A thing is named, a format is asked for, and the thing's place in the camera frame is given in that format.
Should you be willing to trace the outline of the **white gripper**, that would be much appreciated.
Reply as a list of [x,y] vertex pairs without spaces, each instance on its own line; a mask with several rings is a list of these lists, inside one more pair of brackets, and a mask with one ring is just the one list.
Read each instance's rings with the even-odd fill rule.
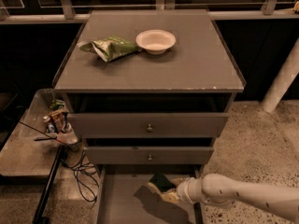
[[176,187],[176,191],[163,192],[161,198],[168,203],[200,203],[203,200],[202,179],[194,177],[175,178],[171,183]]

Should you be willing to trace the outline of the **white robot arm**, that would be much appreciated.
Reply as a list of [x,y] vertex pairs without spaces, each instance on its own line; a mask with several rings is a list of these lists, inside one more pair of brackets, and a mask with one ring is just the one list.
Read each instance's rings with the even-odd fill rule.
[[298,223],[298,76],[293,47],[261,102],[236,102],[204,173],[178,180],[177,199],[200,203],[205,224]]

